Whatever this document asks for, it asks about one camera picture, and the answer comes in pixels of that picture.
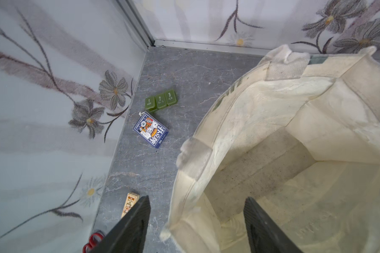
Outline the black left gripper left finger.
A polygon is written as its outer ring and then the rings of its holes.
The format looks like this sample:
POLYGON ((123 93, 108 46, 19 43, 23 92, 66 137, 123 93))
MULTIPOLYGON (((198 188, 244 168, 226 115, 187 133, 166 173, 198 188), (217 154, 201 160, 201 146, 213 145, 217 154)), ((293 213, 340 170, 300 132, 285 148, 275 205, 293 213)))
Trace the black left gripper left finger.
POLYGON ((92 253, 142 253, 151 213, 148 196, 140 197, 131 210, 91 250, 92 253))

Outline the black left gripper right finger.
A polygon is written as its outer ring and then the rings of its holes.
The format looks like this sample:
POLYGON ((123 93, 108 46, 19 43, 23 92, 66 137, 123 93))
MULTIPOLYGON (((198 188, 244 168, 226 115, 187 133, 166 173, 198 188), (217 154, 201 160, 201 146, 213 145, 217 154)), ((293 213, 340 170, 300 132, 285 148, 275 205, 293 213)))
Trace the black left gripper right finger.
POLYGON ((246 198, 243 214, 252 253, 302 253, 253 198, 246 198))

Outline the canvas tote bag floral print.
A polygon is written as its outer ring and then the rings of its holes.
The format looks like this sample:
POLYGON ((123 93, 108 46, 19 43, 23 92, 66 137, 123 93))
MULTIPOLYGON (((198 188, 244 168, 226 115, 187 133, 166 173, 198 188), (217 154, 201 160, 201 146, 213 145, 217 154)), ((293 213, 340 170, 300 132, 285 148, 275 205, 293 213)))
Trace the canvas tote bag floral print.
POLYGON ((302 252, 380 253, 375 52, 282 45, 236 80, 181 147, 161 241, 248 253, 250 197, 302 252))

